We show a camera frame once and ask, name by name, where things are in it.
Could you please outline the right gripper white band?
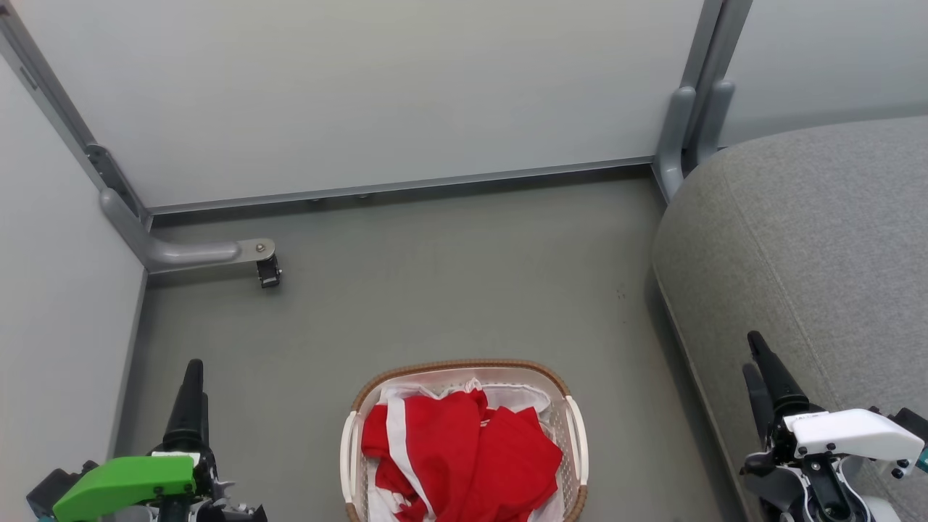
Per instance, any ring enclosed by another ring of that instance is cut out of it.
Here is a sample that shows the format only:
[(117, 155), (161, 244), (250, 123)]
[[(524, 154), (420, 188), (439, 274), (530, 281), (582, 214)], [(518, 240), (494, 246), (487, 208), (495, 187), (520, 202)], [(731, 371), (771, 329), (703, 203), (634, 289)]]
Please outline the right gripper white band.
[[(742, 366), (742, 375), (753, 425), (768, 449), (749, 454), (740, 475), (768, 519), (900, 520), (890, 502), (857, 492), (850, 471), (870, 460), (889, 466), (898, 480), (925, 472), (926, 419), (907, 407), (889, 416), (863, 409), (822, 412), (759, 331), (747, 333), (747, 344), (753, 362)], [(776, 427), (768, 437), (769, 424)]]

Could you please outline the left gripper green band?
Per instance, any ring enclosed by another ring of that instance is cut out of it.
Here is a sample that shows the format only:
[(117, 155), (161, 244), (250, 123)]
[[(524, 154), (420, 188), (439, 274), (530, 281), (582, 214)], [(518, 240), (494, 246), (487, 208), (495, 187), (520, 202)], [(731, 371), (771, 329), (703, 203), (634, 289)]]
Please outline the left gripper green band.
[(204, 364), (189, 360), (163, 449), (108, 460), (84, 472), (52, 505), (56, 521), (95, 521), (125, 508), (143, 508), (152, 521), (265, 521), (264, 506), (232, 505), (231, 481), (218, 478), (211, 448)]

